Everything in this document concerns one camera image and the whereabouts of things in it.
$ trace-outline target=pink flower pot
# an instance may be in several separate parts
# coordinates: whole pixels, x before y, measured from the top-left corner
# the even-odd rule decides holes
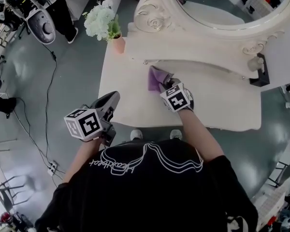
[[[122,54],[125,51],[125,45],[126,45],[124,38],[120,36],[119,38],[113,39],[112,41],[113,41],[113,46],[116,52],[118,52],[119,54]]]

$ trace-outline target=electrical outlet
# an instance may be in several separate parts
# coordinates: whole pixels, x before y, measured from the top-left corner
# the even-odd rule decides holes
[[[55,174],[55,172],[57,170],[57,166],[58,166],[58,164],[55,161],[51,161],[49,163],[47,172],[50,176],[53,176]]]

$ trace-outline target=white shoe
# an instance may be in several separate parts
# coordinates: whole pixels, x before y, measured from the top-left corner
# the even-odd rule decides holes
[[[133,139],[143,139],[143,134],[140,130],[133,130],[131,131],[131,134],[130,134],[130,140],[132,141]]]
[[[281,90],[282,90],[282,92],[283,92],[284,94],[287,92],[287,90],[286,90],[286,85],[283,85],[283,86],[281,86],[280,88],[281,88]]]
[[[290,108],[290,102],[286,102],[286,108]]]
[[[183,134],[180,130],[172,130],[170,133],[170,139],[178,138],[179,140],[183,139]]]
[[[78,34],[78,28],[77,28],[77,27],[75,27],[75,29],[76,29],[76,34],[75,34],[75,36],[74,36],[73,40],[71,40],[71,41],[68,41],[68,43],[69,43],[69,44],[72,44],[72,43],[73,43],[73,41],[75,40],[75,38],[76,38],[76,36],[77,36],[77,34]]]

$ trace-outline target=purple cloth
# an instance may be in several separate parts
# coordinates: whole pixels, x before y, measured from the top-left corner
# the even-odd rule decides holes
[[[149,67],[148,72],[148,90],[160,92],[159,84],[165,84],[168,82],[173,74],[160,70],[155,66]]]

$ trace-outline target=gray floor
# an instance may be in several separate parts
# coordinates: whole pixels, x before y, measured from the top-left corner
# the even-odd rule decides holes
[[[124,36],[127,34],[127,24],[133,21],[136,5],[135,0],[122,0],[120,4],[118,14]],[[57,161],[61,171],[67,170],[80,146],[80,141],[69,135],[63,117],[98,97],[106,49],[106,42],[86,35],[83,22],[84,19],[77,22],[79,35],[73,44],[67,44],[65,38],[57,34],[56,41],[49,46],[57,56],[58,69],[49,93],[48,158]],[[46,89],[55,63],[49,52],[32,35],[15,40],[7,47],[5,55],[7,63],[2,74],[4,88],[7,88],[9,96],[21,97],[25,101],[31,135],[45,154]],[[290,110],[284,108],[284,102],[279,89],[262,94],[260,130],[210,130],[222,145],[250,197],[270,175],[290,138]],[[16,113],[28,128],[23,104],[17,106]],[[115,128],[117,136],[114,144],[129,140],[132,128],[119,124],[115,124]],[[163,140],[168,138],[171,128],[142,130],[147,139]],[[36,220],[50,201],[55,185],[47,174],[38,150],[15,117],[12,115],[7,120],[4,114],[0,114],[0,140],[15,137],[18,138],[16,143],[5,145],[10,151],[0,152],[0,165],[7,178],[19,176],[11,185],[27,184],[18,201],[30,200],[16,208],[31,220]],[[54,180],[60,183],[57,176]]]
[[[191,2],[197,2],[200,4],[212,6],[218,9],[222,9],[235,15],[245,21],[245,23],[252,22],[253,18],[248,14],[242,11],[238,6],[231,3],[229,0],[188,0]]]

